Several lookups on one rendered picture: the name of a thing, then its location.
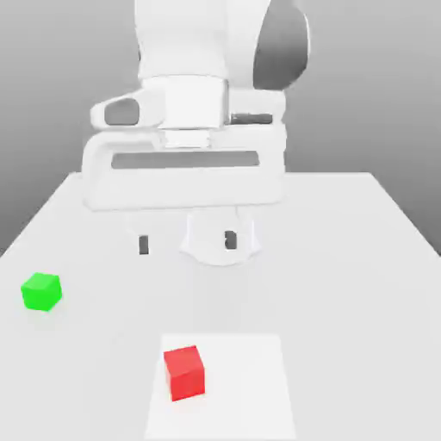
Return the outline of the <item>small red cube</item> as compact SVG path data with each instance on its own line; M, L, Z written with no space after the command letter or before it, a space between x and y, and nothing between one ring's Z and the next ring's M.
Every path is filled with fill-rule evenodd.
M164 352L171 400L205 394L205 368L195 345Z

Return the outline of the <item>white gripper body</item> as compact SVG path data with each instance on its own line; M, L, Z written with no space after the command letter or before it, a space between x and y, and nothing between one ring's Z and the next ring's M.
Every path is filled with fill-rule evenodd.
M173 167L115 170L117 153L164 153L160 131L108 131L85 145L81 177L85 205L92 210L193 208L275 203L283 194L286 127L227 126L212 134L199 154L255 152L256 166Z

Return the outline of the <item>small green cube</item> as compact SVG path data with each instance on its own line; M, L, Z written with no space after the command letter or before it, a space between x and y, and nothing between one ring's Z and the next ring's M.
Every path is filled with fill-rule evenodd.
M57 275L36 272L22 286L22 299L26 308L50 311L62 298Z

